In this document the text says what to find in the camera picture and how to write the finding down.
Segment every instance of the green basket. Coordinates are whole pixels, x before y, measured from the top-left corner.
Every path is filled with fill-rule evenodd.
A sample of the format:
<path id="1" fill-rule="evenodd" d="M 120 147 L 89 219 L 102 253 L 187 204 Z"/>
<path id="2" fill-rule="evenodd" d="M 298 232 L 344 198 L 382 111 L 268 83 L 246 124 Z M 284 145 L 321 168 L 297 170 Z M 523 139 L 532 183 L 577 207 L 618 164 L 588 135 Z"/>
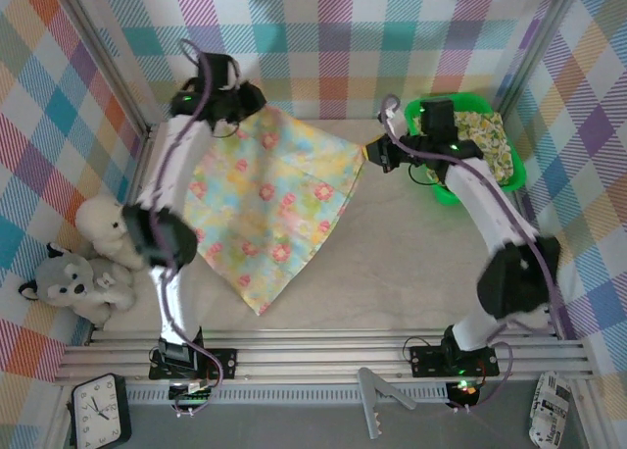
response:
<path id="1" fill-rule="evenodd" d="M 416 99 L 415 101 L 410 102 L 405 108 L 405 119 L 408 122 L 411 135 L 419 134 L 419 130 L 413 120 L 414 118 L 418 119 L 420 117 L 420 102 L 438 98 L 449 98 L 451 101 L 453 101 L 453 107 L 456 112 L 467 111 L 480 114 L 494 113 L 494 111 L 492 110 L 492 106 L 490 106 L 490 103 L 488 103 L 478 94 L 474 93 L 444 94 L 441 96 Z M 516 149 L 513 147 L 510 140 L 507 140 L 507 143 L 509 144 L 509 148 L 511 150 L 511 159 L 513 161 L 513 175 L 507 180 L 505 184 L 501 185 L 501 189 L 505 192 L 515 191 L 516 189 L 521 188 L 525 184 L 525 180 L 527 179 L 527 171 L 525 170 L 525 166 L 522 163 L 522 160 L 520 160 Z M 438 202 L 446 206 L 453 206 L 459 202 L 458 197 L 454 193 L 452 193 L 449 189 L 440 184 L 433 185 L 433 192 Z"/>

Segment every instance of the clock face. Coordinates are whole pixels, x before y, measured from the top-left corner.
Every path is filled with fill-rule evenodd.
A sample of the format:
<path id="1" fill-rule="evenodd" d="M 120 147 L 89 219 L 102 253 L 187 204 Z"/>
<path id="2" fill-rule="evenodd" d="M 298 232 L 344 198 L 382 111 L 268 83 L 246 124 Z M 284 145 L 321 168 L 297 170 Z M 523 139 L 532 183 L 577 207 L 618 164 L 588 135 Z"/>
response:
<path id="1" fill-rule="evenodd" d="M 97 449 L 121 435 L 116 381 L 110 374 L 79 385 L 73 392 L 76 449 Z"/>

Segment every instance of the black clock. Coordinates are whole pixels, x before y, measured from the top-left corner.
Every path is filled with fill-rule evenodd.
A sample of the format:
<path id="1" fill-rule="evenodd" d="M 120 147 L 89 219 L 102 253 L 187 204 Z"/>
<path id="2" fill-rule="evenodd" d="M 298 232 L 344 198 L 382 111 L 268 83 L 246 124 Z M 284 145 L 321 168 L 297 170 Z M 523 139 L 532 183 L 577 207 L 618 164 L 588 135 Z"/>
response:
<path id="1" fill-rule="evenodd" d="M 77 385 L 68 408 L 76 449 L 112 448 L 130 439 L 124 377 L 105 374 Z"/>

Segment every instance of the colorful plaid wall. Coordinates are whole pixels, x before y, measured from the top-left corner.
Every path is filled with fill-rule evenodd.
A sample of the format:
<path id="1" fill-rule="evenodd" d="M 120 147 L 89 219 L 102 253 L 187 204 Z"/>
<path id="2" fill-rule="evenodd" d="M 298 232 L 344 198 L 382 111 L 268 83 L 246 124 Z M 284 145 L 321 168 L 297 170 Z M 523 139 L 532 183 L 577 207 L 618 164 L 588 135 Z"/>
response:
<path id="1" fill-rule="evenodd" d="M 561 316 L 627 447 L 627 0 L 576 0 L 506 121 L 527 215 L 563 247 Z"/>
<path id="2" fill-rule="evenodd" d="M 405 100 L 466 90 L 493 98 L 504 78 L 509 81 L 515 73 L 551 3 L 84 1 L 113 54 L 122 49 L 117 39 L 125 41 L 148 81 L 148 97 L 162 110 L 195 73 L 176 45 L 186 37 L 236 57 L 272 104 L 302 119 L 371 118 L 388 92 Z M 97 16 L 99 6 L 113 11 L 115 28 Z M 129 84 L 143 104 L 146 95 L 137 90 L 137 78 L 130 75 Z"/>
<path id="3" fill-rule="evenodd" d="M 76 208 L 124 198 L 139 137 L 57 0 L 0 0 L 0 448 L 34 447 L 40 399 L 81 326 L 18 293 Z"/>

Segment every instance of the small floral cloth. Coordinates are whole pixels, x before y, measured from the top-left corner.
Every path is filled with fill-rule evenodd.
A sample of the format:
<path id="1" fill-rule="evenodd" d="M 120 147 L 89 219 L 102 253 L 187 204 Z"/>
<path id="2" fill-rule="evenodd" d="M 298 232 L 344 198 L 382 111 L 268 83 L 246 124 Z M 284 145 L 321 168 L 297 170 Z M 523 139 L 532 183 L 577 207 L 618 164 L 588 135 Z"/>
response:
<path id="1" fill-rule="evenodd" d="M 329 236 L 362 164 L 359 145 L 264 107 L 194 171 L 198 252 L 260 315 Z"/>
<path id="2" fill-rule="evenodd" d="M 498 184 L 506 184 L 513 176 L 513 159 L 507 143 L 503 120 L 499 113 L 479 114 L 471 112 L 455 113 L 459 140 L 468 138 L 475 141 L 487 162 Z M 427 175 L 436 182 L 439 179 L 435 172 L 427 170 Z"/>

